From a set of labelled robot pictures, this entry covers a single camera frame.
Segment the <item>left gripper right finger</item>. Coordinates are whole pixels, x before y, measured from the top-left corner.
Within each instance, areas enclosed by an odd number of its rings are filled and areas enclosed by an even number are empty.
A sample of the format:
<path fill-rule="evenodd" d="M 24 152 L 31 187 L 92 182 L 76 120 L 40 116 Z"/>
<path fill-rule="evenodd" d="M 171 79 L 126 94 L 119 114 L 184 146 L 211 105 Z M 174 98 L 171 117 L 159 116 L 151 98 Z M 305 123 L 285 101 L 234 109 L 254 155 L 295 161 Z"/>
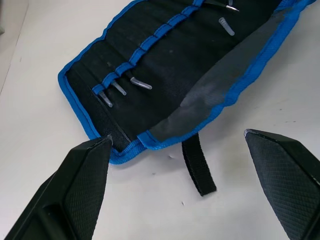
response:
<path fill-rule="evenodd" d="M 320 161 L 298 140 L 247 129 L 262 190 L 291 240 L 320 238 Z"/>

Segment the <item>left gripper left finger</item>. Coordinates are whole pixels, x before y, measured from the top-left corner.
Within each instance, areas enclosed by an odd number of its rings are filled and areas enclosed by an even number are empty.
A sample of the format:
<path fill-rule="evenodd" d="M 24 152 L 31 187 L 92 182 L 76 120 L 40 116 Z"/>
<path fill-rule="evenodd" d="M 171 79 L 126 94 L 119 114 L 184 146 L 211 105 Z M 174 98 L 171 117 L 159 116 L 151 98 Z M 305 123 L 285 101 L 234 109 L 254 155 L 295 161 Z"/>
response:
<path fill-rule="evenodd" d="M 38 188 L 7 240 L 90 240 L 103 203 L 111 135 L 72 148 Z"/>

